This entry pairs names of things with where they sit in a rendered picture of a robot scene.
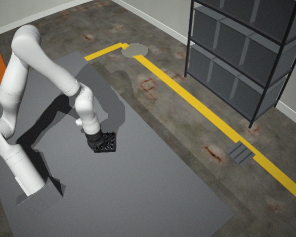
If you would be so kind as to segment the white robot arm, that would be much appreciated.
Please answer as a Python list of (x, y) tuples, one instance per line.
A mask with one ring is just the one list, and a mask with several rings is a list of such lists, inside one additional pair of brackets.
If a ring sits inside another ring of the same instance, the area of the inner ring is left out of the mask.
[(41, 48), (41, 34), (33, 25), (24, 25), (14, 34), (12, 55), (0, 86), (0, 156), (5, 160), (16, 181), (27, 196), (41, 189), (46, 182), (20, 144), (9, 144), (17, 123), (17, 116), (27, 85), (29, 67), (50, 80), (66, 96), (76, 96), (75, 109), (82, 124), (94, 126), (98, 122), (93, 108), (92, 90), (79, 82), (62, 66), (53, 62)]

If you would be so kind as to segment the black knob box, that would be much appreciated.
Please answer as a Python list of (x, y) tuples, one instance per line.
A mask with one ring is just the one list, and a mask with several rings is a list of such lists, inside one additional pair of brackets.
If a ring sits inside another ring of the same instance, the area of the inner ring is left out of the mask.
[[(115, 143), (115, 132), (103, 133), (102, 135), (105, 139), (105, 142), (99, 146), (99, 148), (94, 149), (95, 153), (104, 153), (104, 152), (115, 152), (116, 143)], [(114, 142), (113, 142), (114, 141)]]

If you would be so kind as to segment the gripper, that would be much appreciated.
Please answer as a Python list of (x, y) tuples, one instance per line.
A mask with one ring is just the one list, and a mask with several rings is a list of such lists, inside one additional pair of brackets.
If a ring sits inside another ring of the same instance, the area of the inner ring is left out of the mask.
[(82, 125), (83, 126), (83, 131), (86, 135), (87, 138), (87, 143), (90, 146), (91, 149), (95, 149), (103, 144), (105, 142), (104, 137), (102, 136), (102, 131), (101, 131), (101, 124), (98, 120), (98, 122), (91, 127), (86, 127), (82, 124), (81, 118), (76, 120), (76, 124), (78, 126)]

